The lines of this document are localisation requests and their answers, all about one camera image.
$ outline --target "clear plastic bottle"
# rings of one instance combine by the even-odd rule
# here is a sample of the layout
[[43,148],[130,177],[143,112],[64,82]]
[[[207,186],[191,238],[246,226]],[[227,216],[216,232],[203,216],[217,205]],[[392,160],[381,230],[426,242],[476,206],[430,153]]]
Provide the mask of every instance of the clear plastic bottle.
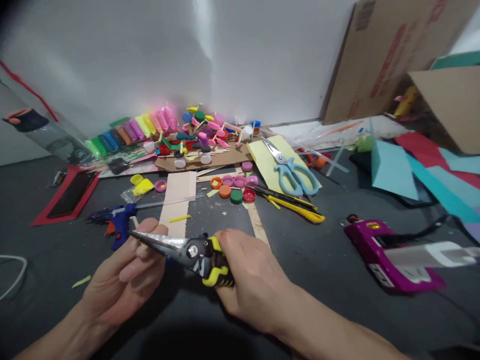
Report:
[[15,111],[3,120],[13,125],[18,132],[24,133],[49,153],[72,165],[83,165],[95,158],[81,141],[32,108]]

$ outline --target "hand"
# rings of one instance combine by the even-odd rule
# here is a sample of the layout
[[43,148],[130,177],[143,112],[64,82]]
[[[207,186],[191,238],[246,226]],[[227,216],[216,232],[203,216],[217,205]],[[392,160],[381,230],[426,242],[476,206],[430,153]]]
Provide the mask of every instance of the hand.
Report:
[[[167,235],[159,221],[148,218],[138,231]],[[87,316],[119,326],[153,294],[165,271],[165,257],[130,236],[97,269],[80,301]]]
[[272,250],[240,230],[215,234],[235,279],[234,287],[216,287],[227,312],[263,333],[274,334],[296,306],[297,287],[290,282]]

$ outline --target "red string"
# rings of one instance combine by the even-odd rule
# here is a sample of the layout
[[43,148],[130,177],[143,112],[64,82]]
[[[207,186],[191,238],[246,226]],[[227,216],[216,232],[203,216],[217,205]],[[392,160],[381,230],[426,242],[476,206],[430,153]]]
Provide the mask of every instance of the red string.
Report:
[[57,122],[57,123],[59,122],[59,120],[55,116],[54,112],[52,111],[52,109],[50,108],[50,106],[47,104],[47,102],[44,100],[43,97],[38,95],[30,86],[28,86],[26,83],[24,83],[24,81],[20,78],[20,76],[11,72],[10,69],[1,60],[0,60],[0,65],[14,81],[16,81],[17,83],[22,85],[25,89],[27,89],[29,92],[31,92],[33,95],[35,95],[41,101],[41,103],[43,104],[43,106],[46,107],[46,109],[51,114],[51,117],[53,118],[53,120],[55,120],[55,122]]

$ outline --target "pliers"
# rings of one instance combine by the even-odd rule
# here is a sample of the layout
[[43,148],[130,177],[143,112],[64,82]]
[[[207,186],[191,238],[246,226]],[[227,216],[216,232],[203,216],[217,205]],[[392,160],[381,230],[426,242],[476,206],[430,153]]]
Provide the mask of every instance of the pliers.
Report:
[[205,286],[228,286],[235,283],[227,258],[215,236],[206,233],[198,238],[171,237],[132,230],[130,235],[202,277]]

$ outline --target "white cable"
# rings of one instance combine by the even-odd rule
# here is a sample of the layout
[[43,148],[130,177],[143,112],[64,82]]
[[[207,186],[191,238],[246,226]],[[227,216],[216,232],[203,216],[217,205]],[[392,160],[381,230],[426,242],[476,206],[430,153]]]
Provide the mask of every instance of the white cable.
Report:
[[10,286],[10,288],[2,295],[0,296],[0,301],[2,301],[4,299],[4,297],[6,297],[12,290],[15,286],[17,286],[17,284],[19,283],[19,281],[22,279],[22,277],[24,276],[24,273],[25,273],[25,270],[27,269],[27,264],[28,264],[28,261],[26,258],[24,257],[21,257],[21,256],[13,256],[13,255],[0,255],[0,258],[3,258],[3,259],[13,259],[13,260],[19,260],[23,263],[23,266],[20,270],[20,274],[18,274],[18,277],[16,278],[15,282],[12,284],[12,286]]

